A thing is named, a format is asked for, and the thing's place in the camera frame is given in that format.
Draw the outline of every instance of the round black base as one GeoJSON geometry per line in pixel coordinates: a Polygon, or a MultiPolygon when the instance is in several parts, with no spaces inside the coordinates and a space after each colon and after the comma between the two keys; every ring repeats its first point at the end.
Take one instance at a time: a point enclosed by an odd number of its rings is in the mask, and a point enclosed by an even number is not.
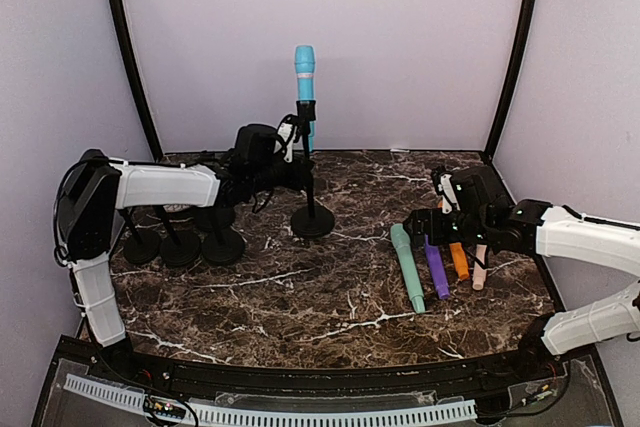
{"type": "Polygon", "coordinates": [[[178,268],[195,262],[200,255],[200,237],[195,232],[180,230],[176,232],[181,245],[176,245],[167,237],[160,244],[160,257],[167,267],[178,268]]]}
{"type": "Polygon", "coordinates": [[[314,218],[309,217],[307,207],[298,209],[291,216],[291,230],[298,237],[318,239],[330,233],[336,225],[336,218],[329,209],[318,204],[315,207],[316,216],[314,218]]]}
{"type": "Polygon", "coordinates": [[[124,243],[122,254],[124,258],[133,265],[142,265],[151,262],[160,251],[160,234],[149,229],[139,229],[138,234],[142,238],[142,243],[136,242],[133,235],[129,236],[124,243]]]}
{"type": "Polygon", "coordinates": [[[204,209],[194,209],[193,220],[196,228],[200,232],[213,232],[211,222],[209,221],[209,209],[216,209],[216,217],[221,229],[231,227],[236,220],[236,211],[233,207],[205,207],[204,209]]]}
{"type": "Polygon", "coordinates": [[[209,234],[202,243],[202,257],[211,265],[231,265],[244,254],[244,239],[233,229],[222,231],[224,244],[214,234],[209,234]]]}

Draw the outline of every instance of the white vent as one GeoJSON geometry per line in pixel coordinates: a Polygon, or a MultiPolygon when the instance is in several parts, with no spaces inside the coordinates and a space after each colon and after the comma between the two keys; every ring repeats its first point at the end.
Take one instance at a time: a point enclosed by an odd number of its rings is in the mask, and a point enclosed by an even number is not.
{"type": "MultiPolygon", "coordinates": [[[[65,390],[75,392],[103,404],[144,415],[144,394],[103,384],[96,380],[67,375],[65,390]]],[[[444,405],[378,412],[308,413],[263,412],[229,409],[189,402],[198,414],[201,426],[228,427],[423,427],[445,425],[477,418],[475,402],[467,400],[444,405]]],[[[194,425],[193,416],[181,425],[194,425]]]]}

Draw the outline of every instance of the wall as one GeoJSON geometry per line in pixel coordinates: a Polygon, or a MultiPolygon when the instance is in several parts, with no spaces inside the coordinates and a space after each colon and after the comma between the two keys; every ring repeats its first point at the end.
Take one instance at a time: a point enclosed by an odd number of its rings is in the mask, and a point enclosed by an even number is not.
{"type": "Polygon", "coordinates": [[[89,147],[148,158],[107,0],[0,0],[0,418],[29,425],[79,316],[53,262],[51,209],[89,147]]]}
{"type": "Polygon", "coordinates": [[[295,109],[317,54],[318,148],[481,149],[520,0],[126,0],[167,151],[227,149],[295,109]]]}
{"type": "MultiPolygon", "coordinates": [[[[538,0],[497,166],[517,198],[640,220],[640,0],[538,0]]],[[[633,277],[553,259],[568,308],[633,277]]],[[[626,425],[640,419],[638,344],[600,346],[626,425]]]]}

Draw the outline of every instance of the green microphone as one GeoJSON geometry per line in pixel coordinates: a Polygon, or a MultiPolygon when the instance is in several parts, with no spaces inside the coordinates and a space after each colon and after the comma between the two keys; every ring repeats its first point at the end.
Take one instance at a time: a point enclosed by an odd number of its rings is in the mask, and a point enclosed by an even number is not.
{"type": "Polygon", "coordinates": [[[416,269],[416,263],[411,253],[411,241],[402,224],[394,224],[391,226],[391,242],[398,254],[398,260],[402,268],[402,276],[407,286],[407,292],[409,293],[413,310],[415,310],[417,314],[423,314],[426,312],[424,307],[424,293],[422,292],[422,285],[420,285],[418,269],[416,269]]]}

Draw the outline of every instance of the marble tabletop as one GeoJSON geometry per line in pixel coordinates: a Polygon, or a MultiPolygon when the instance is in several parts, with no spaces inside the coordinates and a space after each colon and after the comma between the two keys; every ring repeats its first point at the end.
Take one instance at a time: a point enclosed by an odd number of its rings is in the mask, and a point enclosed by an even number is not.
{"type": "MultiPolygon", "coordinates": [[[[477,153],[322,151],[313,160],[317,201],[336,216],[323,239],[293,236],[289,218],[305,198],[278,189],[259,214],[236,207],[247,250],[234,266],[200,259],[168,269],[160,258],[132,266],[120,242],[113,281],[137,351],[252,367],[411,365],[512,350],[532,319],[553,311],[531,259],[491,255],[486,288],[476,292],[457,280],[447,248],[450,299],[437,300],[416,251],[427,313],[412,311],[389,229],[412,209],[436,206],[430,169],[480,165],[477,153]]],[[[150,209],[135,220],[165,235],[150,209]]],[[[173,225],[194,229],[189,217],[173,225]]]]}

